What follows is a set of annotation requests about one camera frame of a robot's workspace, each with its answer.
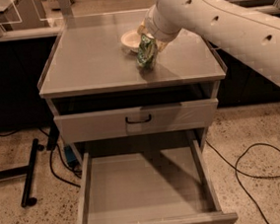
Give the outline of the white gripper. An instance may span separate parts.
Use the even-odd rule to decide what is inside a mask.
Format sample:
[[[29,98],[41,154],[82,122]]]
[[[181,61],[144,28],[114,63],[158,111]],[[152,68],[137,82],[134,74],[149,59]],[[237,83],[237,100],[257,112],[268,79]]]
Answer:
[[[176,26],[159,13],[156,6],[151,7],[145,16],[144,23],[141,23],[137,29],[138,35],[150,35],[155,38],[157,50],[163,51],[169,42],[176,39],[181,27]]]

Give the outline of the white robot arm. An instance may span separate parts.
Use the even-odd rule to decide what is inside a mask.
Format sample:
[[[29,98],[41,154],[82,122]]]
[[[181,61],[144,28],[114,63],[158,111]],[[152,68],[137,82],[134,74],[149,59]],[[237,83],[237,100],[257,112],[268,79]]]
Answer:
[[[225,0],[155,0],[140,25],[162,43],[201,35],[280,87],[280,18]]]

